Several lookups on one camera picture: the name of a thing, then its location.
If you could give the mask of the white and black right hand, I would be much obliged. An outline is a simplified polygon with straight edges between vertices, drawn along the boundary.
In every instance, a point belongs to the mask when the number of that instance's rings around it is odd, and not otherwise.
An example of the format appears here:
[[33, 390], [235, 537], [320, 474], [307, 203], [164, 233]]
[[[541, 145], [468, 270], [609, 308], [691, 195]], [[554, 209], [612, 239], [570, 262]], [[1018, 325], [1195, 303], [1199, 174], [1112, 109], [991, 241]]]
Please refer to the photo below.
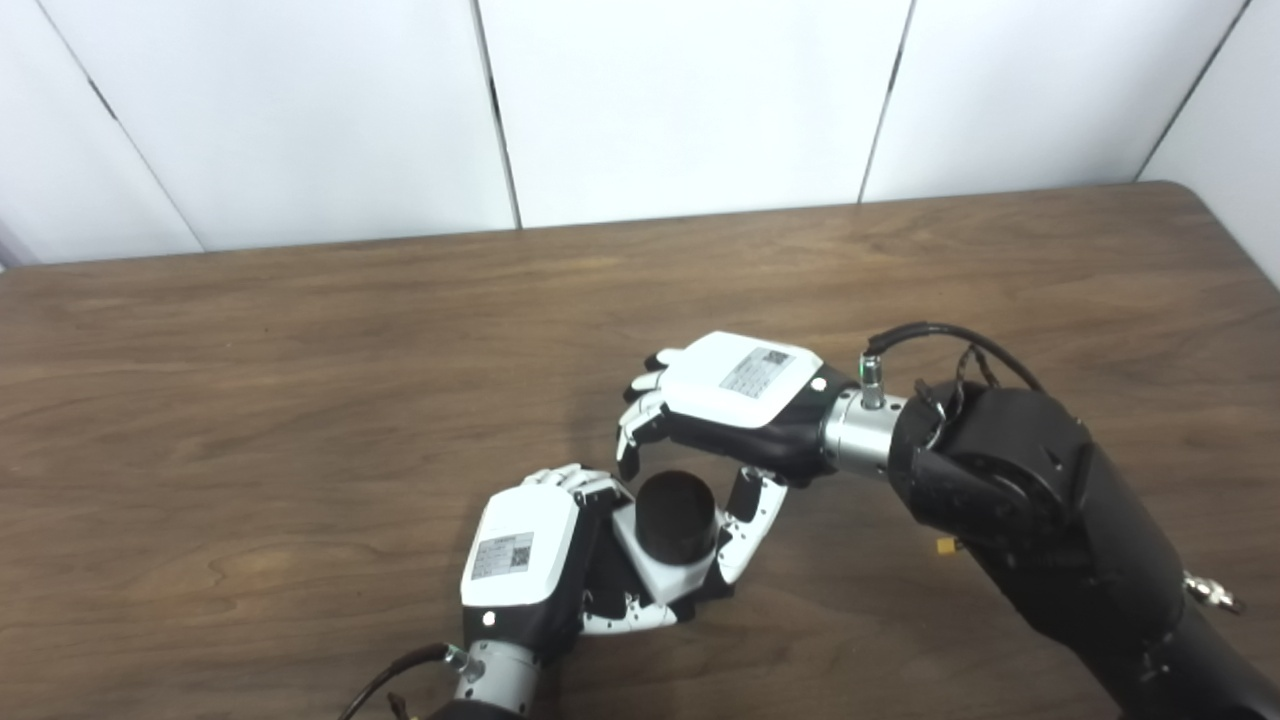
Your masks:
[[664, 348], [623, 392], [616, 462], [632, 480], [640, 448], [663, 439], [755, 468], [804, 488], [833, 473], [823, 430], [854, 382], [808, 348], [716, 331]]

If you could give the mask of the white and black left hand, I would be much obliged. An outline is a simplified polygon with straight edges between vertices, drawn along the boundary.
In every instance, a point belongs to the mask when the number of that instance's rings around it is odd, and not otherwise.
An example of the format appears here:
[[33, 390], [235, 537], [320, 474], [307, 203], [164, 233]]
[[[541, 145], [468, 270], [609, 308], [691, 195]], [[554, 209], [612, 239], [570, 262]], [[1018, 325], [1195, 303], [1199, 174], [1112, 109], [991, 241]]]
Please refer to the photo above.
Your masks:
[[581, 635], [618, 635], [690, 623], [689, 600], [662, 603], [614, 532], [634, 495], [611, 473], [541, 469], [493, 495], [460, 583], [463, 643], [526, 650], [538, 665]]

